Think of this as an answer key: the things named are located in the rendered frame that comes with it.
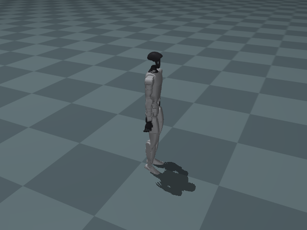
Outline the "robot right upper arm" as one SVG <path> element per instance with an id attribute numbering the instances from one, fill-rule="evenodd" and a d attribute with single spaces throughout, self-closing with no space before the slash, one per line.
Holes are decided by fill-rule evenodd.
<path id="1" fill-rule="evenodd" d="M 145 78 L 145 100 L 151 99 L 152 103 L 154 103 L 154 98 L 151 97 L 151 94 L 153 92 L 153 84 L 154 84 L 154 76 L 147 76 Z"/>

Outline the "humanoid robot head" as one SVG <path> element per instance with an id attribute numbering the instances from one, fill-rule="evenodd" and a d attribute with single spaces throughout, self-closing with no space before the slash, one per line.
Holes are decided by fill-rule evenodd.
<path id="1" fill-rule="evenodd" d="M 153 62 L 155 62 L 156 65 L 152 65 L 150 70 L 148 71 L 152 73 L 153 70 L 155 70 L 155 72 L 153 73 L 158 73 L 158 70 L 157 68 L 160 68 L 160 58 L 162 57 L 163 55 L 158 53 L 158 52 L 151 52 L 149 53 L 147 59 L 148 60 L 152 60 Z"/>

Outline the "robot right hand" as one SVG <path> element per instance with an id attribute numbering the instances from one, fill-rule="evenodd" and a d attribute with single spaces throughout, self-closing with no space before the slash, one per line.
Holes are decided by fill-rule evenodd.
<path id="1" fill-rule="evenodd" d="M 145 125 L 145 130 L 143 132 L 150 132 L 152 130 L 152 121 L 147 122 L 147 117 L 145 119 L 146 125 Z"/>

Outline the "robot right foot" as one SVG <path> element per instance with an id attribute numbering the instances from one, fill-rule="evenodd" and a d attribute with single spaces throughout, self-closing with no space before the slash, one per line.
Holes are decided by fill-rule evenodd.
<path id="1" fill-rule="evenodd" d="M 153 166 L 151 168 L 148 167 L 148 165 L 145 165 L 145 169 L 149 170 L 150 172 L 154 173 L 154 174 L 159 174 L 160 172 L 154 168 Z"/>

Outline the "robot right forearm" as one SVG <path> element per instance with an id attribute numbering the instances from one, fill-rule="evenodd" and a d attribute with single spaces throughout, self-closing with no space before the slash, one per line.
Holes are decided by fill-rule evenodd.
<path id="1" fill-rule="evenodd" d="M 147 99 L 146 103 L 145 103 L 145 108 L 146 108 L 146 117 L 147 117 L 147 122 L 152 120 L 152 100 L 151 99 Z"/>

